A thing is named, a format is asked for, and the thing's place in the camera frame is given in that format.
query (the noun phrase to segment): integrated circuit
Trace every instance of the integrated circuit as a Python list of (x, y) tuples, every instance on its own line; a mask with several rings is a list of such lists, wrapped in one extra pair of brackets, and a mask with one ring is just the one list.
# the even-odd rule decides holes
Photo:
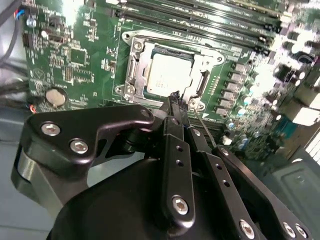
[(190, 86), (192, 62), (174, 56), (156, 53), (153, 56), (147, 82), (147, 92), (162, 97)]
[(48, 25), (53, 28), (64, 27), (65, 18), (61, 16), (50, 16), (48, 20)]
[(70, 49), (69, 61), (72, 64), (84, 66), (86, 64), (86, 58), (87, 58), (86, 50), (76, 49), (76, 48)]

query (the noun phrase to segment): dimm slot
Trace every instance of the dimm slot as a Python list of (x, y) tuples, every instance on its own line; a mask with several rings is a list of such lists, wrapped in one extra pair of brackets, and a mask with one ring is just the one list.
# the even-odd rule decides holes
[(232, 18), (242, 19), (246, 22), (259, 24), (264, 26), (267, 24), (276, 24), (279, 22), (277, 18), (270, 17), (264, 13), (256, 12), (240, 6), (232, 5), (228, 2), (221, 1), (194, 1), (194, 0), (172, 0), (172, 2), (188, 4), (190, 7), (196, 6), (200, 10), (207, 10), (213, 13), (224, 13)]
[(259, 25), (247, 23), (240, 20), (235, 20), (227, 16), (212, 15), (208, 11), (192, 9), (176, 3), (172, 4), (170, 1), (161, 1), (158, 4), (156, 2), (147, 2), (139, 0), (129, 0), (129, 4), (135, 6), (149, 8), (162, 13), (171, 13), (177, 17), (186, 18), (187, 20), (194, 20), (195, 22), (210, 25), (212, 27), (216, 26), (229, 31), (237, 32), (239, 34), (245, 34), (249, 37), (259, 37), (261, 34), (272, 35), (270, 32), (261, 28)]
[[(127, 5), (127, 7), (129, 9), (134, 9), (133, 6)], [(180, 23), (179, 22), (174, 22), (169, 21), (169, 20), (165, 20), (165, 19), (160, 19), (157, 18), (156, 16), (152, 15), (152, 16), (146, 16), (142, 14), (142, 9), (139, 8), (139, 13), (135, 12), (135, 11), (130, 11), (130, 10), (126, 10), (123, 12), (123, 14), (129, 18), (134, 18), (138, 21), (143, 21), (143, 22), (147, 22), (147, 23), (154, 23), (157, 25), (162, 25), (165, 27), (169, 27), (172, 29), (178, 29), (181, 31), (185, 31), (191, 34), (198, 34), (201, 35), (203, 37), (206, 37), (208, 39), (212, 39), (212, 40), (220, 40), (220, 41), (225, 41), (231, 44), (235, 44), (238, 46), (242, 46), (242, 47), (247, 47), (247, 48), (254, 48), (257, 45), (260, 45), (257, 39), (253, 39), (247, 36), (243, 36), (240, 34), (235, 34), (232, 31), (226, 31), (226, 30), (221, 30), (221, 29), (217, 29), (215, 31), (215, 33), (213, 32), (209, 32), (209, 31), (205, 31), (202, 29), (198, 29), (195, 27), (191, 27), (191, 26), (187, 26), (186, 24), (189, 24), (188, 21), (186, 21), (185, 19), (180, 19)]]

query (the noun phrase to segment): green circuit board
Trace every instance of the green circuit board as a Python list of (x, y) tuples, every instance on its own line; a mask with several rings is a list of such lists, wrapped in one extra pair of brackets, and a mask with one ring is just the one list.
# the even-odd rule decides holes
[[(156, 109), (166, 91), (179, 90), (184, 96), (180, 86), (197, 82), (185, 72), (196, 69), (197, 58), (208, 59), (202, 61), (207, 68), (199, 67), (203, 73), (192, 97), (186, 98), (189, 106), (195, 105), (190, 117), (197, 110), (209, 128), (227, 124), (238, 137), (259, 137), (253, 142), (260, 146), (278, 124), (266, 93), (280, 105), (297, 88), (275, 79), (274, 72), (281, 64), (305, 72), (311, 68), (300, 66), (283, 47), (298, 41), (290, 39), (290, 32), (310, 33), (309, 23), (307, 27), (294, 23), (308, 18), (310, 8), (297, 13), (287, 1), (24, 0), (22, 4), (30, 91), (43, 97), (35, 106), (37, 112), (135, 103)], [(30, 19), (35, 25), (27, 24)], [(143, 97), (138, 96), (138, 80), (136, 84), (128, 80), (130, 56), (137, 57), (134, 38), (154, 45), (150, 66), (143, 69), (143, 76), (149, 74), (140, 86)], [(138, 55), (134, 74), (143, 64), (143, 55)], [(235, 149), (244, 146), (237, 138), (233, 144)]]

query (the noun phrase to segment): chip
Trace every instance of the chip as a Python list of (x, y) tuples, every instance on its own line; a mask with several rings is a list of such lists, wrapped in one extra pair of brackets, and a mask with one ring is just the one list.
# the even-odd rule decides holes
[(70, 62), (79, 65), (85, 65), (87, 52), (83, 49), (72, 48), (70, 50)]
[(156, 53), (149, 73), (147, 92), (167, 97), (171, 93), (183, 93), (191, 85), (192, 62), (175, 56)]

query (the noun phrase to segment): black metal bracket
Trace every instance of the black metal bracket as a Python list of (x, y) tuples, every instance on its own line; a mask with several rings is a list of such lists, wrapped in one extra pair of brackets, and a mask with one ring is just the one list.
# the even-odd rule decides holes
[(108, 151), (124, 130), (149, 128), (152, 113), (140, 105), (49, 112), (24, 124), (11, 179), (18, 191), (53, 217), (88, 188), (87, 173), (100, 140)]
[[(199, 196), (205, 196), (208, 190), (203, 191), (198, 185), (194, 189), (194, 183), (198, 183), (195, 174), (201, 176), (214, 193), (214, 203), (208, 208), (223, 212), (219, 216), (223, 223), (219, 224), (228, 239), (312, 239), (306, 226), (236, 156), (220, 146), (211, 150), (205, 136), (190, 125), (188, 106), (179, 93), (168, 97), (156, 116), (139, 105), (36, 114), (24, 125), (11, 179), (21, 193), (56, 217), (65, 205), (90, 192), (88, 170), (95, 164), (99, 142), (104, 140), (104, 153), (108, 157), (123, 150), (128, 153), (140, 150), (147, 157), (152, 156), (134, 168), (145, 178), (149, 172), (143, 170), (144, 166), (150, 165), (148, 169), (154, 171), (153, 166), (161, 165), (159, 203), (155, 211), (160, 213), (155, 221), (161, 223), (155, 225), (164, 226), (157, 234), (165, 230), (165, 239), (194, 236), (193, 229), (199, 234), (202, 232), (202, 225), (196, 221), (199, 207), (195, 204), (195, 193), (199, 202)], [(124, 143), (119, 141), (121, 138), (125, 138)], [(145, 184), (136, 184), (147, 189)], [(147, 202), (146, 197), (142, 199), (139, 194), (133, 197), (126, 193), (126, 196), (122, 201), (126, 204), (127, 198), (139, 199), (137, 204)], [(247, 201), (254, 206), (257, 217)], [(202, 211), (200, 222), (208, 221), (208, 216), (203, 215), (206, 214)]]
[(253, 205), (267, 239), (313, 239), (307, 227), (231, 151), (219, 146), (214, 153), (238, 183), (242, 198)]

